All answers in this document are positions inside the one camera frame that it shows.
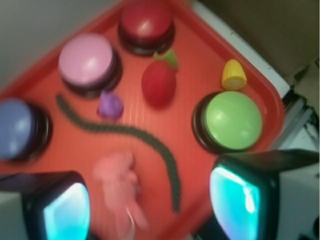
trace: red button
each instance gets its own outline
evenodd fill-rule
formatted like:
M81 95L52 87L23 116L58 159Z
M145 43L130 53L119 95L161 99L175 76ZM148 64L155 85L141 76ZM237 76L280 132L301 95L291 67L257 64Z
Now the red button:
M132 38L156 40L169 29L173 15L160 0L134 0L124 7L121 26Z

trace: pink stuffed toy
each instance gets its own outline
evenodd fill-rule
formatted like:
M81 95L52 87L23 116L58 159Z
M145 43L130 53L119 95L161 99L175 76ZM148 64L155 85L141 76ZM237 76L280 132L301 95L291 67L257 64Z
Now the pink stuffed toy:
M133 165L133 153L123 152L104 157L93 169L94 177L102 182L105 204L114 213L120 239L134 238L135 223L148 228L148 220L136 202L140 188Z

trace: red tray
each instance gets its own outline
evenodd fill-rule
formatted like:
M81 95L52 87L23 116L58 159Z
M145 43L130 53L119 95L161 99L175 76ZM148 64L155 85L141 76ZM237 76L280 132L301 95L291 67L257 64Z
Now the red tray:
M198 144L191 119L195 106L204 96L223 90L222 70L228 60L236 59L243 66L247 85L241 92L254 100L262 113L262 134L250 151L267 150L283 124L283 104L273 85L181 1L164 1L174 13L176 35L171 48L180 62L175 97L166 109L149 107L142 94L141 77L153 58L133 55L119 42L117 26L126 1L77 34L102 34L118 50L124 67L122 79L115 89L124 104L119 122L152 133L170 148L181 179L180 213L172 211L166 166L155 150L131 136L85 132L70 123L58 109L55 96L62 93L81 116L103 122L97 116L99 99L76 96L66 88L59 75L59 54L68 39L0 95L0 99L19 97L36 103L48 111L53 121L50 145L36 161L0 163L0 173L78 171L84 177L90 195L91 230L103 239L117 238L114 216L105 206L102 186L93 179L92 170L101 156L115 151L132 150L135 155L134 170L141 187L137 201L150 223L148 231L137 229L136 239L181 239L197 230L212 214L209 177L217 155L208 153Z

